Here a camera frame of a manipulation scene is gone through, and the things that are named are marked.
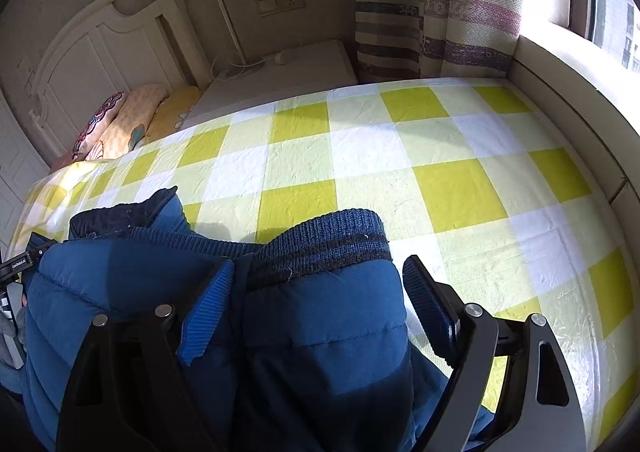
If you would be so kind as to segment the blue quilted puffer jacket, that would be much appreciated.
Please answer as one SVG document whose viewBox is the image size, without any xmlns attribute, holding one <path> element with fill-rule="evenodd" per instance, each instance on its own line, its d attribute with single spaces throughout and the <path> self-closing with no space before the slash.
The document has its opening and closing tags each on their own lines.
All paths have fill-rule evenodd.
<svg viewBox="0 0 640 452">
<path fill-rule="evenodd" d="M 347 209 L 269 243 L 191 230 L 175 189 L 70 219 L 25 275 L 26 415 L 52 449 L 64 391 L 93 319 L 189 302 L 234 265 L 214 336 L 186 378 L 227 450 L 408 451 L 446 376 L 410 342 L 404 290 L 381 218 Z"/>
</svg>

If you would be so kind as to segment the white wardrobe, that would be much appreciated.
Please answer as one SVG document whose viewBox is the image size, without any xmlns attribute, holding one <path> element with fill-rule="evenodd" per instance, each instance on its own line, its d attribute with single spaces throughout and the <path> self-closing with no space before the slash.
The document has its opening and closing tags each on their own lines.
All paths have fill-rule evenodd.
<svg viewBox="0 0 640 452">
<path fill-rule="evenodd" d="M 0 166 L 1 251 L 5 258 L 29 190 L 50 167 L 26 137 L 4 96 L 0 104 Z"/>
</svg>

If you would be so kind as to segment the colourful floral pillow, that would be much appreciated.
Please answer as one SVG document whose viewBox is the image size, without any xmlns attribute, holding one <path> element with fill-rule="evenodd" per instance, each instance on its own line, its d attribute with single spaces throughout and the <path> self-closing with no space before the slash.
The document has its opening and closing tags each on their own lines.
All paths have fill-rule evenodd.
<svg viewBox="0 0 640 452">
<path fill-rule="evenodd" d="M 84 160 L 107 127 L 114 121 L 128 97 L 126 91 L 119 91 L 107 97 L 86 124 L 75 140 L 72 149 L 54 160 L 51 173 L 58 171 L 75 161 Z"/>
</svg>

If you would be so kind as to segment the yellow checked bed cover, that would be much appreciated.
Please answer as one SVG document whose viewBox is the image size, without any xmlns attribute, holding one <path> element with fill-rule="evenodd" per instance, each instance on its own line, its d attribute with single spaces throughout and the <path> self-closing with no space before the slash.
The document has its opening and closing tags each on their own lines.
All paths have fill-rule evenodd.
<svg viewBox="0 0 640 452">
<path fill-rule="evenodd" d="M 63 238 L 93 207 L 176 186 L 211 238 L 264 243 L 337 209 L 383 220 L 396 262 L 490 313 L 549 321 L 572 374 L 587 444 L 637 392 L 634 267 L 596 180 L 552 122 L 509 83 L 367 84 L 209 120 L 112 161 L 72 164 L 30 191 L 6 255 Z"/>
</svg>

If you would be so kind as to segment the beige pillow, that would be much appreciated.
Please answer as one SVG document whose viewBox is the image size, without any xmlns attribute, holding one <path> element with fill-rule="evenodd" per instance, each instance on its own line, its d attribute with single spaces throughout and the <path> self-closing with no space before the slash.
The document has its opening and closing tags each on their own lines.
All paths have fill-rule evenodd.
<svg viewBox="0 0 640 452">
<path fill-rule="evenodd" d="M 168 91 L 160 83 L 139 86 L 129 93 L 86 160 L 117 159 L 131 152 L 144 138 L 157 107 L 166 97 Z"/>
</svg>

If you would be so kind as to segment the yellow pillow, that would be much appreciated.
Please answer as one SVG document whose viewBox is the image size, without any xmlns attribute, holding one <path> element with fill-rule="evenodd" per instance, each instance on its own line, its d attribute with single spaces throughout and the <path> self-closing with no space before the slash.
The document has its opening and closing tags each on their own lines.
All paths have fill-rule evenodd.
<svg viewBox="0 0 640 452">
<path fill-rule="evenodd" d="M 156 108 L 144 137 L 136 145 L 137 149 L 179 131 L 201 96 L 202 92 L 197 86 L 184 86 L 172 92 Z"/>
</svg>

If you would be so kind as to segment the white wooden headboard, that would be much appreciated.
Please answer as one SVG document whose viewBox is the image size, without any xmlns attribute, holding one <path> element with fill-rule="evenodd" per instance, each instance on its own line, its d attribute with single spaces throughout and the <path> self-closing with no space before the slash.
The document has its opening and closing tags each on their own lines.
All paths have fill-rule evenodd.
<svg viewBox="0 0 640 452">
<path fill-rule="evenodd" d="M 30 118 L 55 158 L 70 150 L 104 100 L 161 83 L 170 92 L 208 88 L 209 61 L 185 0 L 153 0 L 125 15 L 95 0 L 56 34 L 32 78 L 40 109 Z"/>
</svg>

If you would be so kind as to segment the white bedside table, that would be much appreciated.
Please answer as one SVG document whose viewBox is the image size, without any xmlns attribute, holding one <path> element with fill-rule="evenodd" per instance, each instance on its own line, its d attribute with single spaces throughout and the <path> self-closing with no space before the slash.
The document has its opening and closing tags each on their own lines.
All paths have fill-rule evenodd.
<svg viewBox="0 0 640 452">
<path fill-rule="evenodd" d="M 221 116 L 276 100 L 355 86 L 352 70 L 343 42 L 328 40 L 294 48 L 295 60 L 285 66 L 265 58 L 262 69 L 240 79 L 214 80 L 184 120 L 182 129 L 206 123 Z"/>
</svg>

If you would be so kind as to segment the thin white lamp pole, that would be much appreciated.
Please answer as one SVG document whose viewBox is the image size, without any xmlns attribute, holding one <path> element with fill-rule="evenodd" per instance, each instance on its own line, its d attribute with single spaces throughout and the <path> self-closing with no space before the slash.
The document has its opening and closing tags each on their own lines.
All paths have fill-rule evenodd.
<svg viewBox="0 0 640 452">
<path fill-rule="evenodd" d="M 266 63 L 263 57 L 248 58 L 244 48 L 242 47 L 238 33 L 236 32 L 234 23 L 225 0 L 216 0 L 224 26 L 226 26 L 228 35 L 231 39 L 235 56 L 227 57 L 226 66 L 215 74 L 215 80 L 231 81 L 240 79 L 252 71 L 262 69 Z"/>
</svg>

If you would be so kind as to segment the white charger on table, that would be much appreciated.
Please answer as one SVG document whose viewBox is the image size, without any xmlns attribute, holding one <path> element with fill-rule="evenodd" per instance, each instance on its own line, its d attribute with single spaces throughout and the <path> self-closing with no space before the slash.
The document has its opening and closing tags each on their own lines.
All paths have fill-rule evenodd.
<svg viewBox="0 0 640 452">
<path fill-rule="evenodd" d="M 296 51 L 294 48 L 286 48 L 285 50 L 281 50 L 275 56 L 273 56 L 273 62 L 278 66 L 285 66 L 295 60 Z"/>
</svg>

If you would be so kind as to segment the wall power socket panel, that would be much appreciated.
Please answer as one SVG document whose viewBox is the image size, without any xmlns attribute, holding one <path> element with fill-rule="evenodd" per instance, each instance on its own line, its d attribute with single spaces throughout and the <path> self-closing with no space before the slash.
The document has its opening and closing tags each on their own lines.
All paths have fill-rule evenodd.
<svg viewBox="0 0 640 452">
<path fill-rule="evenodd" d="M 305 0 L 254 0 L 260 17 L 300 10 Z"/>
</svg>

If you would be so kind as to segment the window frame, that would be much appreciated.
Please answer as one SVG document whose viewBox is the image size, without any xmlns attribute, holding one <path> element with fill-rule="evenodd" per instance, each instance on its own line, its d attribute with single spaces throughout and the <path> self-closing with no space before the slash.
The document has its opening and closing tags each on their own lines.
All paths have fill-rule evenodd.
<svg viewBox="0 0 640 452">
<path fill-rule="evenodd" d="M 570 29 L 639 77 L 639 7 L 634 0 L 572 0 Z"/>
</svg>

